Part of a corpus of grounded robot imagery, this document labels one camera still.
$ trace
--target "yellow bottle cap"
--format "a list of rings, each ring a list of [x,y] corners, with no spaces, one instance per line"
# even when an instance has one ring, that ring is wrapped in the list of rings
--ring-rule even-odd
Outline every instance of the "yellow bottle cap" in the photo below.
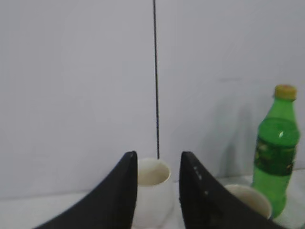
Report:
[[[278,99],[288,99],[295,100],[296,99],[297,89],[294,86],[288,84],[279,84],[275,87],[275,98]]]

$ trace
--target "green bottle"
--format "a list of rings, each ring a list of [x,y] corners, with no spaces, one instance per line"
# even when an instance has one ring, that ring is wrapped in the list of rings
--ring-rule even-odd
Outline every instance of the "green bottle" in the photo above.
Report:
[[[274,94],[274,103],[258,128],[252,187],[269,199],[276,218],[286,205],[300,132],[293,108],[296,88],[278,85]]]

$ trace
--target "white table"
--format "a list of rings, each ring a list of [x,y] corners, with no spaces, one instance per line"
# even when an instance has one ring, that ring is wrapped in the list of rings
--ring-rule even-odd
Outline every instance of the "white table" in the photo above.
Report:
[[[223,185],[233,183],[249,185],[252,176],[228,177],[218,180]],[[176,195],[175,208],[162,229],[184,229],[178,199],[179,186],[178,183],[173,185]],[[87,192],[81,192],[2,200],[0,201],[0,229],[31,229],[63,212],[86,194]],[[297,170],[293,173],[287,195],[286,208],[274,221],[287,228],[296,229],[305,222],[305,170]]]

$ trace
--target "bottle label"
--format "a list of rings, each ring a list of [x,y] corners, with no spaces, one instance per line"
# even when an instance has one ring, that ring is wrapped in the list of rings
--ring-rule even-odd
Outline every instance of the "bottle label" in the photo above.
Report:
[[[296,146],[277,146],[258,137],[254,165],[271,175],[288,176],[292,173],[295,155]]]

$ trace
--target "white mug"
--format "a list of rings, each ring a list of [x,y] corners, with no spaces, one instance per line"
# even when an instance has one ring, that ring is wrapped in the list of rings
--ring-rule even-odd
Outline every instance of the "white mug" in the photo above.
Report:
[[[269,200],[259,191],[245,185],[226,185],[225,188],[244,204],[267,219],[272,216],[272,206]]]
[[[132,226],[161,226],[173,209],[173,183],[167,164],[155,158],[138,161],[138,193]]]

